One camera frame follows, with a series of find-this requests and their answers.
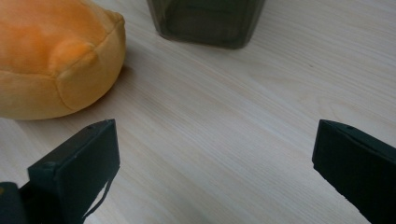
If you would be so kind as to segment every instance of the stuffed toy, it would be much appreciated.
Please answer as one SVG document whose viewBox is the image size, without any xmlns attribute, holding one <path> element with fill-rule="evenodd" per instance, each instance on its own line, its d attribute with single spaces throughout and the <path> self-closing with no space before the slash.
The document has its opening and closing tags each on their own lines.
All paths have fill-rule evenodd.
<svg viewBox="0 0 396 224">
<path fill-rule="evenodd" d="M 124 57 L 117 12 L 90 0 L 2 0 L 0 117 L 77 112 L 112 87 Z"/>
</svg>

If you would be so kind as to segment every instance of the wood grain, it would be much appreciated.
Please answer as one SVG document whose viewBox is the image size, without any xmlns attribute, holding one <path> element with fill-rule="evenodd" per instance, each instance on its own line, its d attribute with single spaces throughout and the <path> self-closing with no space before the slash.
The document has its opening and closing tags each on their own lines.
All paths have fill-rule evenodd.
<svg viewBox="0 0 396 224">
<path fill-rule="evenodd" d="M 313 169 L 320 119 L 396 147 L 396 2 L 267 0 L 240 50 L 171 42 L 145 0 L 113 89 L 59 119 L 0 119 L 0 181 L 84 126 L 116 119 L 121 169 L 86 223 L 368 223 Z"/>
</svg>

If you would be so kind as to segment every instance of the wooden table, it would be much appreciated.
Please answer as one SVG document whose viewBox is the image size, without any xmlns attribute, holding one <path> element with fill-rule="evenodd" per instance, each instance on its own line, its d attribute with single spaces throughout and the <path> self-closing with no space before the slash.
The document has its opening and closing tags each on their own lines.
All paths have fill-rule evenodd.
<svg viewBox="0 0 396 224">
<path fill-rule="evenodd" d="M 0 181 L 83 127 L 117 122 L 121 168 L 86 223 L 368 223 L 313 169 L 320 119 L 396 147 L 396 2 L 268 0 L 240 50 L 159 37 L 145 0 L 126 20 L 114 88 L 59 119 L 0 119 Z"/>
</svg>

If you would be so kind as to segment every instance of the dark glass container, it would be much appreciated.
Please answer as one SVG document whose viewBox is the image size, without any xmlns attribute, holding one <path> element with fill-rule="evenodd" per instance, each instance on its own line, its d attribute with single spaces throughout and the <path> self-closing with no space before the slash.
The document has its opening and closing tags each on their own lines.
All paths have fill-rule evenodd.
<svg viewBox="0 0 396 224">
<path fill-rule="evenodd" d="M 250 40 L 264 0 L 148 0 L 164 38 L 240 49 Z"/>
</svg>

